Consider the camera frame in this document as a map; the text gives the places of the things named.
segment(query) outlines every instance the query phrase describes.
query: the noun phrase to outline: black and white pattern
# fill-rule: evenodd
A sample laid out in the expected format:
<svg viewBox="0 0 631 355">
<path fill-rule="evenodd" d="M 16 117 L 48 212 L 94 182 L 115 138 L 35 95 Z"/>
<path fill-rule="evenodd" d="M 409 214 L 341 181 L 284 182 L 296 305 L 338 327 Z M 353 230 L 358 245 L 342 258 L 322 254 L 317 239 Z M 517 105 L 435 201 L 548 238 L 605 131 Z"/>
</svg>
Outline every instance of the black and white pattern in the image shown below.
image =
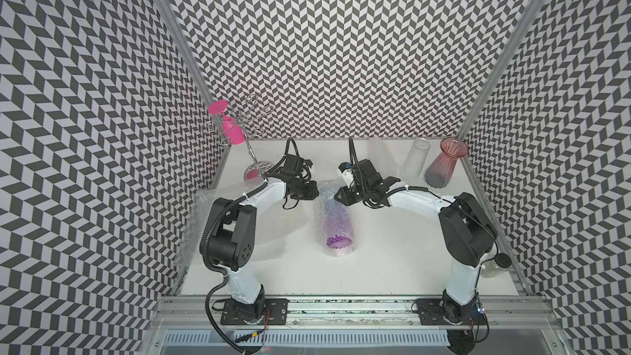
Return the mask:
<svg viewBox="0 0 631 355">
<path fill-rule="evenodd" d="M 580 354 L 631 354 L 629 0 L 548 0 L 469 138 Z"/>
<path fill-rule="evenodd" d="M 528 0 L 170 0 L 209 89 L 263 137 L 454 135 Z"/>
<path fill-rule="evenodd" d="M 0 353 L 135 350 L 218 158 L 207 114 L 150 0 L 0 14 Z"/>
</svg>

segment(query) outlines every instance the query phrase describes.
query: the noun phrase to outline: purple cup in bubble wrap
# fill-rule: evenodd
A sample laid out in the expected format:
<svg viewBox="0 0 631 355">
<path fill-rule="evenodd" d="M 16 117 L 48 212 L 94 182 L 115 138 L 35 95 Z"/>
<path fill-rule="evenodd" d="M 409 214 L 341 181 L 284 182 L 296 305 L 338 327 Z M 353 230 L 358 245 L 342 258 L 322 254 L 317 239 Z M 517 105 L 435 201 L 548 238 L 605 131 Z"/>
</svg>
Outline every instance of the purple cup in bubble wrap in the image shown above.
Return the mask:
<svg viewBox="0 0 631 355">
<path fill-rule="evenodd" d="M 348 207 L 333 198 L 340 186 L 335 183 L 320 186 L 319 197 L 322 198 L 321 225 L 326 237 L 326 246 L 334 255 L 342 256 L 353 252 L 355 231 Z"/>
</svg>

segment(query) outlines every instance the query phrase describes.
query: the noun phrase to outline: black lid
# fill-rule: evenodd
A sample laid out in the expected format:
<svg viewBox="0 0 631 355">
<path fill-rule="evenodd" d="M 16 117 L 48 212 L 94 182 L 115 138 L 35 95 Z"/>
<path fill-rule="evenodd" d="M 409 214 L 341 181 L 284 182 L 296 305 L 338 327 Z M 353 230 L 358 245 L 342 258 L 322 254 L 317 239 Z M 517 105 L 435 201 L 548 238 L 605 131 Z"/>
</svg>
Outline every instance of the black lid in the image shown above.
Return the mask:
<svg viewBox="0 0 631 355">
<path fill-rule="evenodd" d="M 505 253 L 497 254 L 495 256 L 495 263 L 503 269 L 508 269 L 511 265 L 510 258 Z"/>
</svg>

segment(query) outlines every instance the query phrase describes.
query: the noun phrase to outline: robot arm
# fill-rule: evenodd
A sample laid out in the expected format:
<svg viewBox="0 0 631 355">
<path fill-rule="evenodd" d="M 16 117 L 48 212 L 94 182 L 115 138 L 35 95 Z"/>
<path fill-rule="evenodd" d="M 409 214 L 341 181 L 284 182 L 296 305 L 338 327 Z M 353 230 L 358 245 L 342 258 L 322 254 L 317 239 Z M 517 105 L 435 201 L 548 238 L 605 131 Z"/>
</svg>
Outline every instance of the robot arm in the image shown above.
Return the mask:
<svg viewBox="0 0 631 355">
<path fill-rule="evenodd" d="M 297 150 L 296 155 L 288 154 L 287 149 L 280 162 L 266 173 L 262 186 L 238 199 L 218 198 L 213 203 L 199 244 L 206 267 L 227 274 L 233 307 L 247 323 L 260 320 L 265 301 L 264 288 L 247 264 L 254 250 L 257 217 L 287 197 L 311 201 L 319 195 L 316 182 L 311 181 L 311 161 L 301 158 Z M 232 230 L 227 229 L 233 222 Z"/>
<path fill-rule="evenodd" d="M 392 207 L 428 218 L 438 217 L 447 251 L 453 257 L 449 283 L 442 295 L 444 316 L 452 323 L 468 319 L 477 297 L 480 264 L 497 237 L 477 200 L 469 193 L 436 197 L 422 191 L 405 190 L 394 193 L 388 202 Z"/>
<path fill-rule="evenodd" d="M 383 179 L 372 163 L 357 161 L 352 140 L 351 160 L 339 166 L 346 183 L 335 195 L 344 205 L 358 201 L 368 207 L 400 207 L 422 216 L 438 217 L 447 251 L 453 257 L 451 277 L 442 295 L 444 318 L 450 323 L 469 319 L 477 299 L 479 266 L 491 251 L 497 233 L 469 193 L 436 195 L 423 186 L 408 186 L 395 177 Z"/>
</svg>

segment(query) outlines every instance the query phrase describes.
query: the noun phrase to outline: red wire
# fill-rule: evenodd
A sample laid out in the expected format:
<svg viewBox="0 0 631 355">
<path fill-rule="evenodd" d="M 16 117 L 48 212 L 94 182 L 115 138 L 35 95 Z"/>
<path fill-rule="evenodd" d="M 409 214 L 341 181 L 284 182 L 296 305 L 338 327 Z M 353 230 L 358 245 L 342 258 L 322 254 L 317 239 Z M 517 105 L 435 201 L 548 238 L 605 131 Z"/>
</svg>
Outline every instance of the red wire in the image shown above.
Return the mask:
<svg viewBox="0 0 631 355">
<path fill-rule="evenodd" d="M 268 309 L 268 317 L 265 319 L 265 324 L 263 325 L 263 338 L 261 339 L 261 345 L 265 344 L 265 331 L 268 328 L 268 322 L 269 322 L 269 309 Z"/>
</svg>

